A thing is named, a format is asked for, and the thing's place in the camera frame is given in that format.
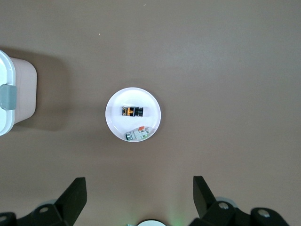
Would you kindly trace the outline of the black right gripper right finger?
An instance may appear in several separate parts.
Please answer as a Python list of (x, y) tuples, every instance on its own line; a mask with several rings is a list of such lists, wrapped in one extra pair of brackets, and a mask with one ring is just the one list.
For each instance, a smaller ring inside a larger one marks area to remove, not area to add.
[(249, 214), (227, 201), (218, 201), (202, 176), (193, 177), (193, 201), (199, 217), (191, 226), (287, 226), (276, 211), (253, 208)]

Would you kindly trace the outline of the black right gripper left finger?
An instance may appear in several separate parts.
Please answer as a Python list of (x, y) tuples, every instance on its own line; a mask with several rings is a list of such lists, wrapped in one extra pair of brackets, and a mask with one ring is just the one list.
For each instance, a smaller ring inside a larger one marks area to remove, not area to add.
[(87, 203), (85, 178), (76, 178), (54, 203), (40, 205), (28, 215), (17, 218), (13, 212), (2, 212), (2, 226), (72, 226)]

